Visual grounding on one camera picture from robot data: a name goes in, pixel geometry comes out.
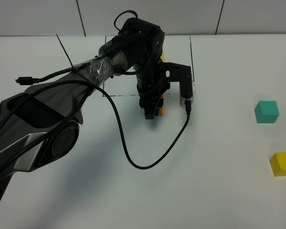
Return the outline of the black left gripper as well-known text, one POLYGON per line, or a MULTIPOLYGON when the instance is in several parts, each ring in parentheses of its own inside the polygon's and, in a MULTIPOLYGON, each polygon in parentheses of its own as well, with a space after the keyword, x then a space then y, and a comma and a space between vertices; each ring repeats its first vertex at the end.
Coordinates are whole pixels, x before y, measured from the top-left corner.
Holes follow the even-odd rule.
POLYGON ((145 119, 155 119, 158 116, 160 97, 170 88, 164 76, 163 63, 150 63, 136 76, 139 105, 144 110, 145 119))

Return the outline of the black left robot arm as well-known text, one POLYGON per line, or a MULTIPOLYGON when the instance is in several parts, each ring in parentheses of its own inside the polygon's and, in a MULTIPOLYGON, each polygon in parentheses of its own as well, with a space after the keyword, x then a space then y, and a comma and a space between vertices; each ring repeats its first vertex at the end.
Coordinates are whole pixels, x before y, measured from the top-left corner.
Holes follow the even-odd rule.
POLYGON ((15 172, 31 172, 71 151, 85 100, 110 77, 135 75, 145 118, 155 118, 169 87, 163 42, 159 26, 130 18, 95 58, 41 79, 18 78, 27 89, 0 103, 0 201, 15 172))

